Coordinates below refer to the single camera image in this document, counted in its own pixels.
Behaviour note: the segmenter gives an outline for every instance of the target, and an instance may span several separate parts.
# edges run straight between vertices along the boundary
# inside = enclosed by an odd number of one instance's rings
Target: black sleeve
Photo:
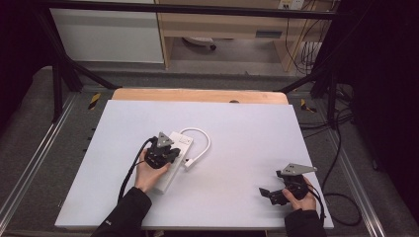
[[[142,219],[150,208],[150,198],[143,191],[132,188],[96,229],[92,237],[138,237],[140,235]]]
[[[285,221],[289,237],[327,236],[315,210],[295,210],[286,217]]]

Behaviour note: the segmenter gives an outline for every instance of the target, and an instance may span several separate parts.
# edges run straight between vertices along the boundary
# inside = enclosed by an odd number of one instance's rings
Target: white board
[[[282,189],[277,170],[311,166],[292,106],[109,101],[55,225],[95,228],[115,207],[127,170],[143,142],[159,131],[197,127],[211,148],[189,172],[181,167],[143,220],[148,229],[279,229],[291,206],[271,205],[259,188]],[[187,131],[194,158],[207,145]],[[132,174],[126,190],[133,185]],[[320,191],[314,173],[307,178]],[[330,216],[325,206],[326,216]],[[332,228],[330,218],[325,227]]]

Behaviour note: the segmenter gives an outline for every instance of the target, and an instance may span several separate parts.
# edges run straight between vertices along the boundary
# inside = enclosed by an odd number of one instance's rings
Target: white power adapter
[[[189,147],[191,147],[192,143],[194,142],[193,138],[175,131],[170,134],[169,138],[174,142],[172,144],[172,148],[179,148],[181,152],[179,153],[179,156],[176,157],[175,161],[170,165],[167,173],[160,177],[159,181],[154,186],[154,190],[162,195],[169,188],[186,154],[188,153]]]

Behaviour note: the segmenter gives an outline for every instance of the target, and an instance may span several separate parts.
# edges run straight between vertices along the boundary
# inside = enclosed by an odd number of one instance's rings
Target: human hand
[[[167,163],[160,169],[151,168],[146,162],[144,162],[145,153],[147,149],[144,149],[139,155],[139,164],[136,166],[135,175],[135,187],[141,189],[147,193],[157,183],[158,179],[169,170],[170,163]]]
[[[311,185],[311,182],[306,177],[304,177],[304,179],[305,179],[305,182],[308,184],[308,188],[312,190],[313,187]],[[308,192],[307,195],[301,200],[295,198],[293,196],[293,193],[291,193],[287,189],[283,189],[283,195],[286,197],[286,199],[290,201],[291,205],[293,206],[293,210],[298,210],[298,209],[315,210],[315,206],[316,206],[315,197],[310,192]]]

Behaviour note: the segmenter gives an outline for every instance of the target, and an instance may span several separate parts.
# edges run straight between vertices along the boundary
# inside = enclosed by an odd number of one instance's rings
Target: white cabinet
[[[66,9],[51,9],[51,13],[65,50],[73,60],[163,63],[155,13]]]

